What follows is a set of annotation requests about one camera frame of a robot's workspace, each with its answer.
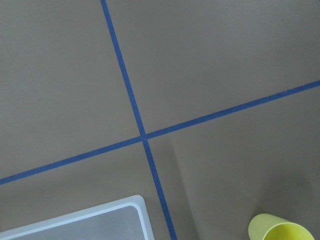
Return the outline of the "translucent white plastic box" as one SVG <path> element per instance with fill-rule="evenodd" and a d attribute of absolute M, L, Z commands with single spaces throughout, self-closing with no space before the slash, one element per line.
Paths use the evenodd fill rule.
<path fill-rule="evenodd" d="M 153 240 L 144 199 L 134 195 L 3 231 L 2 240 Z"/>

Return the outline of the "yellow plastic cup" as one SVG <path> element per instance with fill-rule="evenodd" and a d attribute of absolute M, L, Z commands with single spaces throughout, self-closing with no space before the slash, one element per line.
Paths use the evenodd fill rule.
<path fill-rule="evenodd" d="M 250 240 L 314 240 L 303 226 L 286 219 L 262 213 L 252 218 L 248 225 Z"/>

